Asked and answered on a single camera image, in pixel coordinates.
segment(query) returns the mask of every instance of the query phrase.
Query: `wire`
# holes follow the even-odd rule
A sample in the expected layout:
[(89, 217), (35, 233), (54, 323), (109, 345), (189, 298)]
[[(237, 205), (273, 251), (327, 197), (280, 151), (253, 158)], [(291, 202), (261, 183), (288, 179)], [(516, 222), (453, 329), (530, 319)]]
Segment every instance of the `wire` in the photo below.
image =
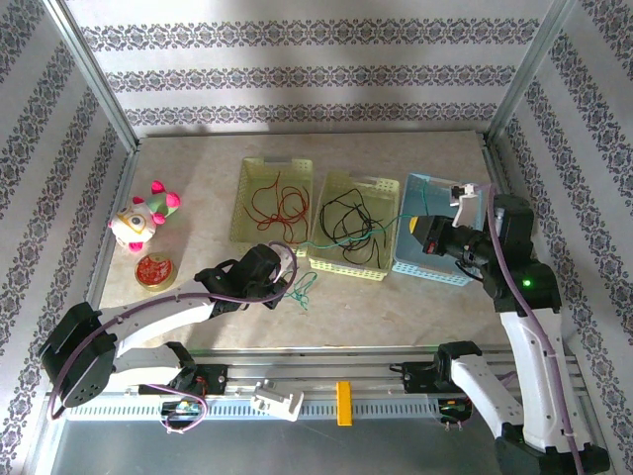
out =
[(389, 226), (391, 226), (393, 223), (395, 223), (397, 220), (401, 218), (413, 218), (413, 215), (398, 215), (395, 218), (393, 218), (391, 221), (389, 221), (386, 225), (381, 227), (379, 230), (370, 231), (369, 233), (361, 237), (349, 237), (347, 239), (339, 241), (336, 244), (319, 245), (315, 242), (312, 242), (311, 240), (306, 240), (305, 242), (302, 242), (299, 245), (311, 245), (315, 249), (332, 249), (333, 247), (339, 247), (341, 244), (345, 244), (346, 242), (355, 241), (355, 240), (363, 240), (371, 235), (374, 235), (375, 233), (384, 233), (389, 228)]
[(565, 402), (565, 392), (563, 390), (563, 378), (561, 377), (561, 369), (558, 366), (558, 356), (556, 351), (554, 350), (554, 346), (552, 346), (552, 342), (550, 338), (547, 337), (547, 334), (543, 330), (541, 323), (534, 315), (534, 312), (530, 308), (527, 301), (521, 295), (520, 290), (514, 283), (512, 279), (512, 275), (510, 274), (510, 270), (507, 267), (507, 262), (505, 262), (505, 257), (503, 256), (503, 250), (501, 249), (501, 243), (498, 240), (497, 232), (495, 231), (495, 185), (490, 185), (490, 192), (488, 195), (488, 228), (491, 232), (491, 239), (493, 241), (493, 247), (495, 248), (495, 254), (497, 255), (497, 261), (499, 267), (501, 269), (501, 273), (503, 274), (503, 278), (505, 279), (505, 283), (507, 284), (510, 292), (521, 306), (527, 318), (532, 322), (534, 329), (536, 330), (536, 337), (539, 339), (541, 345), (545, 347), (545, 356), (546, 360), (550, 365), (550, 369), (552, 371), (552, 379), (554, 383), (554, 397), (557, 400), (558, 406), (561, 410), (562, 420), (563, 420), (563, 429), (564, 436), (567, 439), (567, 442), (570, 446), (570, 451), (572, 452), (572, 456), (574, 457), (574, 464), (576, 465), (576, 471), (579, 475), (583, 475), (585, 470), (583, 468), (583, 463), (581, 462), (581, 455), (579, 454), (578, 447), (576, 446), (576, 440), (574, 439), (574, 430), (572, 429), (572, 423), (570, 421), (569, 409), (567, 407), (567, 403)]
[(126, 319), (128, 319), (129, 317), (131, 317), (134, 314), (137, 314), (141, 310), (148, 309), (148, 308), (151, 308), (151, 307), (155, 307), (157, 305), (161, 305), (161, 304), (164, 304), (166, 302), (171, 302), (171, 301), (174, 301), (174, 300), (175, 301), (181, 301), (181, 300), (188, 300), (188, 299), (209, 298), (209, 299), (214, 299), (214, 300), (222, 300), (222, 301), (226, 301), (226, 302), (235, 302), (237, 304), (264, 304), (266, 302), (271, 302), (273, 300), (276, 300), (279, 297), (283, 297), (284, 294), (286, 294), (286, 292), (288, 292), (288, 289), (290, 289), (290, 286), (293, 284), (293, 282), (295, 281), (295, 278), (297, 277), (297, 268), (298, 268), (297, 256), (288, 247), (288, 245), (283, 243), (283, 242), (271, 241), (271, 242), (268, 243), (268, 245), (275, 245), (275, 244), (285, 247), (290, 252), (291, 258), (293, 260), (293, 270), (292, 270), (292, 276), (291, 276), (290, 280), (288, 281), (288, 283), (278, 293), (276, 293), (276, 294), (274, 294), (272, 296), (264, 297), (262, 299), (240, 299), (240, 298), (237, 298), (237, 297), (228, 297), (226, 295), (220, 295), (220, 294), (209, 294), (209, 293), (205, 293), (205, 292), (190, 292), (190, 293), (184, 293), (184, 294), (160, 297), (160, 298), (157, 298), (157, 299), (154, 299), (154, 300), (150, 300), (148, 302), (143, 302), (142, 304), (139, 304), (136, 307), (133, 307), (131, 309), (128, 309), (128, 310), (122, 312), (120, 315), (108, 320), (102, 326), (100, 326), (99, 328), (95, 329), (90, 334), (88, 334), (88, 336), (86, 336), (77, 345), (77, 347), (70, 353), (70, 356), (68, 356), (66, 361), (61, 366), (61, 369), (59, 370), (59, 373), (57, 374), (57, 378), (55, 379), (55, 381), (54, 381), (54, 383), (52, 385), (52, 390), (50, 391), (50, 397), (48, 399), (48, 407), (47, 407), (48, 419), (50, 421), (56, 421), (57, 419), (59, 419), (61, 417), (61, 415), (63, 414), (64, 410), (66, 409), (62, 405), (59, 408), (59, 410), (57, 412), (55, 412), (54, 411), (55, 400), (59, 396), (59, 393), (60, 393), (60, 390), (61, 390), (61, 383), (63, 382), (63, 380), (68, 375), (68, 371), (70, 371), (70, 368), (72, 367), (74, 362), (77, 360), (77, 358), (79, 357), (81, 352), (84, 349), (86, 349), (86, 347), (92, 342), (92, 340), (95, 339), (97, 336), (99, 336), (99, 334), (105, 332), (107, 329), (109, 329), (110, 327), (112, 327), (114, 325), (122, 324)]
[[(303, 283), (304, 279), (309, 275), (311, 276), (310, 280)], [(297, 302), (299, 302), (299, 305), (301, 305), (304, 310), (307, 310), (308, 303), (310, 302), (310, 298), (308, 297), (308, 290), (313, 286), (316, 280), (316, 272), (306, 272), (302, 276), (302, 278), (295, 283), (295, 288), (293, 289), (293, 291), (287, 292), (284, 298), (290, 297), (291, 299), (296, 300)]]
[(199, 423), (201, 423), (204, 419), (207, 418), (207, 415), (209, 414), (209, 405), (207, 404), (207, 400), (205, 399), (205, 394), (203, 394), (201, 397), (193, 393), (188, 393), (186, 391), (178, 391), (177, 389), (174, 389), (171, 386), (165, 386), (163, 384), (145, 384), (145, 386), (156, 389), (158, 391), (163, 391), (165, 393), (175, 394), (176, 396), (181, 396), (183, 398), (194, 399), (197, 402), (199, 402), (202, 407), (202, 411), (199, 411), (198, 416), (193, 421), (191, 421), (190, 423), (188, 423), (186, 426), (182, 428), (173, 427), (171, 425), (171, 421), (169, 420), (169, 416), (171, 415), (167, 416), (165, 421), (164, 422), (161, 421), (160, 423), (163, 424), (163, 426), (167, 429), (168, 433), (171, 433), (171, 432), (185, 433), (187, 430), (191, 430), (192, 428), (197, 426)]
[[(353, 193), (356, 193), (358, 195), (358, 198), (360, 199), (360, 203), (353, 201), (352, 204), (350, 205), (341, 201), (343, 198)], [(334, 228), (330, 231), (325, 226), (325, 222), (327, 221), (327, 219), (325, 218), (325, 213), (327, 209), (329, 209), (330, 207), (334, 205), (342, 206), (347, 211), (344, 212), (340, 220), (334, 225)], [(351, 231), (348, 229), (349, 224), (347, 223), (347, 219), (350, 216), (351, 217), (356, 216), (358, 219), (360, 219), (360, 221), (362, 222), (362, 226), (360, 229), (356, 231)], [(379, 269), (381, 268), (380, 248), (378, 246), (378, 241), (375, 238), (370, 239), (370, 237), (366, 235), (370, 233), (371, 231), (373, 231), (376, 225), (381, 227), (381, 229), (383, 229), (384, 227), (381, 225), (380, 220), (374, 220), (372, 218), (369, 210), (367, 209), (367, 206), (365, 206), (365, 199), (363, 198), (363, 194), (360, 192), (358, 188), (352, 188), (351, 190), (346, 191), (345, 193), (342, 193), (336, 198), (329, 200), (327, 203), (323, 204), (318, 212), (318, 221), (320, 224), (320, 229), (323, 232), (323, 234), (326, 235), (334, 244), (337, 244), (339, 247), (343, 249), (342, 255), (343, 255), (343, 258), (347, 262), (354, 265), (363, 265), (369, 262), (370, 260), (372, 260), (374, 258), (374, 253), (376, 253), (378, 268)], [(354, 237), (357, 237), (358, 235), (362, 236), (363, 238), (360, 238), (357, 240), (350, 240), (345, 243), (341, 242), (341, 239), (354, 238)], [(350, 252), (360, 251), (364, 249), (365, 247), (367, 247), (367, 245), (371, 245), (371, 254), (369, 255), (369, 257), (367, 257), (367, 259), (365, 259), (362, 262), (357, 262), (355, 260), (352, 260), (349, 257), (348, 254)], [(384, 234), (383, 248), (386, 248), (386, 247), (387, 247), (387, 234)]]
[[(259, 231), (266, 231), (273, 224), (280, 223), (284, 227), (282, 240), (288, 244), (299, 244), (300, 242), (303, 242), (308, 239), (309, 226), (308, 226), (308, 220), (306, 219), (306, 215), (308, 214), (308, 211), (310, 209), (310, 193), (308, 192), (306, 187), (304, 187), (304, 191), (306, 192), (306, 197), (304, 197), (303, 193), (301, 192), (301, 190), (299, 190), (299, 188), (295, 186), (285, 186), (281, 189), (281, 199), (280, 199), (280, 190), (279, 190), (280, 176), (281, 176), (281, 171), (277, 173), (277, 178), (275, 179), (272, 185), (261, 187), (255, 190), (255, 192), (250, 198), (251, 208), (253, 209), (255, 213), (257, 213), (263, 219), (258, 220), (254, 218), (250, 214), (246, 206), (244, 206), (244, 211), (246, 212), (246, 214), (251, 220), (257, 223), (257, 229)], [(257, 208), (257, 206), (255, 205), (255, 202), (256, 202), (255, 197), (261, 191), (272, 190), (272, 189), (275, 190), (275, 198), (277, 200), (277, 205), (276, 205), (277, 211), (273, 213), (272, 215), (267, 215)], [(290, 212), (286, 209), (287, 201), (291, 196), (299, 197), (299, 199), (301, 200), (301, 205), (302, 205), (301, 210), (295, 208), (294, 206), (293, 206), (293, 210)], [(295, 230), (293, 228), (293, 225), (299, 223), (300, 221), (303, 221), (306, 224), (306, 238), (302, 241), (295, 241)]]
[(459, 270), (461, 270), (462, 272), (464, 272), (468, 277), (470, 277), (473, 280), (476, 280), (478, 282), (484, 282), (484, 279), (482, 279), (481, 277), (473, 274), (472, 272), (469, 272), (468, 270), (466, 270), (466, 268), (464, 268), (464, 266), (460, 263), (459, 260), (455, 261), (455, 265), (457, 266), (457, 268)]

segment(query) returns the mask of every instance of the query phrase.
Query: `yellow basket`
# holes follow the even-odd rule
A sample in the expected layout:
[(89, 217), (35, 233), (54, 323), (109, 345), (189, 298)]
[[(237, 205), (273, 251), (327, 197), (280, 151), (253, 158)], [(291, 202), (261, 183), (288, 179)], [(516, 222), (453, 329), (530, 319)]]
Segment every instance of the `yellow basket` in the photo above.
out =
[[(400, 208), (400, 183), (396, 180), (374, 177), (353, 177), (345, 171), (330, 171), (325, 178), (321, 188), (318, 206), (316, 207), (315, 225), (311, 241), (317, 245), (330, 245), (332, 241), (325, 235), (320, 227), (319, 213), (324, 203), (338, 197), (339, 195), (357, 188), (362, 196), (367, 210), (373, 220), (380, 221), (384, 226), (398, 215)], [(349, 203), (358, 202), (359, 198), (350, 197)], [(342, 218), (340, 213), (328, 213), (325, 216), (324, 225), (327, 230), (332, 230), (336, 223)], [(361, 229), (362, 221), (355, 214), (348, 217), (350, 229)], [(392, 268), (393, 249), (396, 242), (396, 232), (398, 226), (393, 223), (386, 231), (387, 245), (383, 246), (383, 234), (375, 233), (372, 238), (376, 238), (378, 249), (380, 250), (380, 267), (378, 265), (379, 253), (374, 252), (371, 259), (363, 265), (355, 265), (347, 262), (343, 258), (343, 249), (339, 246), (329, 249), (319, 249), (310, 246), (308, 258), (313, 269), (335, 272), (337, 274), (351, 275), (371, 280), (383, 280)], [(365, 261), (372, 253), (372, 245), (367, 245), (362, 249), (355, 250), (351, 255), (358, 262)]]
[[(264, 158), (247, 157), (241, 163), (239, 185), (233, 218), (230, 223), (228, 240), (234, 245), (239, 255), (244, 255), (254, 245), (270, 240), (284, 241), (284, 226), (273, 223), (266, 231), (257, 229), (257, 223), (250, 219), (244, 207), (255, 218), (260, 218), (251, 205), (251, 198), (256, 190), (272, 185), (279, 174), (279, 190), (285, 186), (294, 186), (305, 194), (308, 191), (309, 210), (306, 214), (307, 224), (300, 221), (293, 225), (295, 240), (303, 242), (310, 235), (310, 224), (313, 200), (313, 163), (303, 158)], [(257, 208), (267, 216), (277, 213), (277, 198), (273, 190), (263, 190), (257, 195)], [(291, 244), (297, 256), (306, 255), (306, 247)]]

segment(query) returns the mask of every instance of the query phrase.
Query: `table surface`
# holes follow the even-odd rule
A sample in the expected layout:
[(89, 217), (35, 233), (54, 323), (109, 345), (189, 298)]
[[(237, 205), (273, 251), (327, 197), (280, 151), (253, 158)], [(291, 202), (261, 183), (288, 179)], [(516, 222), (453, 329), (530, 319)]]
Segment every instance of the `table surface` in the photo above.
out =
[[(314, 162), (315, 193), (330, 169), (397, 179), (410, 172), (479, 183), (490, 181), (473, 132), (258, 135), (143, 140), (131, 197), (150, 194), (154, 179), (180, 194), (182, 207), (141, 252), (117, 246), (101, 307), (151, 294), (135, 280), (136, 262), (166, 252), (178, 266), (175, 284), (206, 267), (239, 257), (228, 242), (241, 160), (304, 156)], [(299, 275), (310, 270), (299, 259)], [(426, 345), (472, 339), (506, 344), (490, 298), (477, 282), (465, 287), (390, 272), (383, 282), (318, 272), (308, 309), (284, 299), (277, 309), (245, 312), (166, 333), (147, 343), (182, 341), (189, 349)]]

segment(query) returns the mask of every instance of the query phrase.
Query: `stuffed toy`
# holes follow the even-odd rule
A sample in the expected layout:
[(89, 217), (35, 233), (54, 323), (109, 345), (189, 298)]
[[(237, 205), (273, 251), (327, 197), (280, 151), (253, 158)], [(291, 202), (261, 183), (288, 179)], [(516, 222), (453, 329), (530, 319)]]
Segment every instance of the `stuffed toy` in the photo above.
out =
[(118, 211), (108, 224), (117, 242), (132, 252), (139, 252), (148, 242), (156, 227), (164, 225), (167, 217), (180, 207), (180, 197), (167, 193), (160, 181), (151, 184), (151, 198), (147, 201), (134, 196), (132, 202)]

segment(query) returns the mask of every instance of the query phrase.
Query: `striped wallpaper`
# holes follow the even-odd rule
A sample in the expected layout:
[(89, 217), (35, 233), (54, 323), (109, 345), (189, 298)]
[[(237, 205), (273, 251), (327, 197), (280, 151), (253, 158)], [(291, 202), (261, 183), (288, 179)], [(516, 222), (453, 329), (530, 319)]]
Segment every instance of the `striped wallpaper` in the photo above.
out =
[(140, 137), (483, 131), (551, 0), (67, 0)]
[(632, 4), (576, 2), (497, 144), (532, 201), (617, 473), (633, 473)]
[(39, 0), (0, 0), (0, 474), (21, 473), (37, 351), (84, 300), (126, 162)]

